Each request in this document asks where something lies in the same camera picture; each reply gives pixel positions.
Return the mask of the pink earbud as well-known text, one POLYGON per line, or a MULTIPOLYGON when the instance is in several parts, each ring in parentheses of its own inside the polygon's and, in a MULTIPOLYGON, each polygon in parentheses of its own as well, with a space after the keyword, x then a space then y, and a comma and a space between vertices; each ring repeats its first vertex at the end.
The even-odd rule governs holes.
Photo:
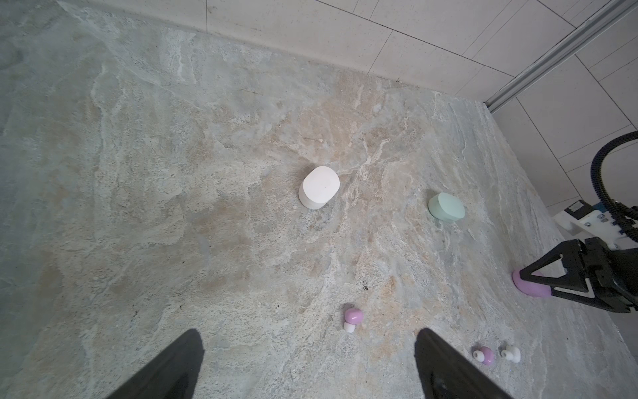
POLYGON ((355 332, 358 325, 363 322, 364 314, 361 309, 350 308, 344 312, 343 328, 347 333, 355 332))
POLYGON ((491 367, 496 358, 493 350, 489 347, 480 347, 473 350, 472 356, 476 362, 480 362, 487 367, 491 367))

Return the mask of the pink earbud charging case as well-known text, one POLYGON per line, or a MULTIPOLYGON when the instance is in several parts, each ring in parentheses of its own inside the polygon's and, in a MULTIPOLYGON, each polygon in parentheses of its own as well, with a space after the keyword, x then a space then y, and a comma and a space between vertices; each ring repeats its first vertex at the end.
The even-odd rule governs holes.
POLYGON ((512 279, 514 286, 529 297, 545 299, 552 296, 552 290, 549 286, 522 279, 519 270, 515 270, 512 273, 512 279))

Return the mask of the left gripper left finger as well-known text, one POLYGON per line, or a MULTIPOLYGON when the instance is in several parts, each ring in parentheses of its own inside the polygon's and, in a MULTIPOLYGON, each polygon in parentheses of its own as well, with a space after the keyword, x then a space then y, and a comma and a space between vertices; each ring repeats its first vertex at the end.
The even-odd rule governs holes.
POLYGON ((189 329, 108 398, 193 398, 204 354, 199 331, 189 329))

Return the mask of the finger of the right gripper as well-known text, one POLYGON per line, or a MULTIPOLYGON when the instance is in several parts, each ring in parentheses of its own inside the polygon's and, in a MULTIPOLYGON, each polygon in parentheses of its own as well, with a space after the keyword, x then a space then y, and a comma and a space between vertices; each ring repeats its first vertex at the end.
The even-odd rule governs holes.
POLYGON ((623 312, 623 301, 621 300, 621 297, 617 293, 599 287, 598 285, 591 284, 586 295, 565 292, 553 287, 550 288, 552 290, 551 297, 566 299, 568 301, 584 304, 586 306, 598 308, 611 313, 623 312))
POLYGON ((520 278, 525 281, 586 281, 589 278, 583 256, 586 246, 579 239, 564 241, 548 251, 539 260, 519 271, 520 278), (565 274, 560 277, 536 275, 535 272, 550 264, 561 261, 565 274))

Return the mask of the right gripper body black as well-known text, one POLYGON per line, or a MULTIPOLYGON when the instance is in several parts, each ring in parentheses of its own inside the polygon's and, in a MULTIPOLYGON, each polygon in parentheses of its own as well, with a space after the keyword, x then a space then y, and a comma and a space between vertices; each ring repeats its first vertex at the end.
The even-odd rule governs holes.
POLYGON ((598 238, 584 241, 583 260, 595 297, 588 305, 618 314, 637 311, 637 248, 610 250, 598 238))

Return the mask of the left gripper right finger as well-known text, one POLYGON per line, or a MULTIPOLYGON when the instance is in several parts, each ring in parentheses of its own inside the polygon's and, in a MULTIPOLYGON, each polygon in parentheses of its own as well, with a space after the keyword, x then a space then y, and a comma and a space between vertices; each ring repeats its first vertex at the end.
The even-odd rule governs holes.
POLYGON ((417 335, 415 362, 425 398, 512 399, 431 329, 417 335))

